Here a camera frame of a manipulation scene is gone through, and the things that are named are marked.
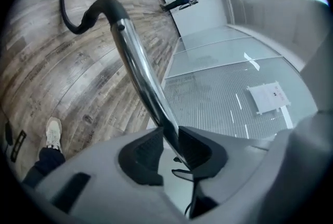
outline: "glass panel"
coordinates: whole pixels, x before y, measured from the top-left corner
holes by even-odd
[[[284,58],[226,65],[166,79],[165,95],[180,125],[242,138],[267,138],[317,110],[302,78]],[[257,114],[247,90],[278,81],[291,105]]]
[[[182,37],[186,49],[229,40],[240,37],[248,37],[249,35],[239,32],[229,27],[219,27],[209,30],[204,30],[195,34]]]
[[[224,41],[175,54],[168,76],[277,56],[276,52],[252,37]]]

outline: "black cable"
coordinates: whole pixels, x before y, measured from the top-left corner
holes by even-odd
[[[192,202],[188,204],[187,208],[185,209],[184,216],[186,216],[187,211],[191,208]]]
[[[77,27],[66,14],[65,0],[59,0],[59,2],[63,22],[74,34],[83,34],[93,27],[101,13],[105,14],[111,26],[121,19],[129,19],[126,10],[117,0],[97,0],[84,13],[81,24]]]

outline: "white sneaker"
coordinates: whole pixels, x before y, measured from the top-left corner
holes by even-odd
[[[46,147],[57,149],[62,153],[60,145],[61,121],[58,118],[51,117],[46,124]]]

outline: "dark trousers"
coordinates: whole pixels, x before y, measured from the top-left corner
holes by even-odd
[[[42,148],[39,158],[22,182],[31,188],[35,188],[46,175],[66,161],[63,154],[53,148]]]
[[[183,0],[175,0],[172,3],[165,5],[164,8],[166,10],[172,10],[172,9],[177,8],[178,6],[182,6],[184,4],[186,4],[186,2],[184,2]]]

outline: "person's leg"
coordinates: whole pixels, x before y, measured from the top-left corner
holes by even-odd
[[[165,6],[162,7],[163,10],[168,11],[168,10],[172,10],[178,6],[182,6],[184,5],[183,0],[175,0],[174,2],[167,4]]]
[[[61,152],[60,136],[61,122],[51,117],[46,125],[46,147],[41,149],[39,161],[28,171],[22,183],[34,188],[46,175],[66,161]]]

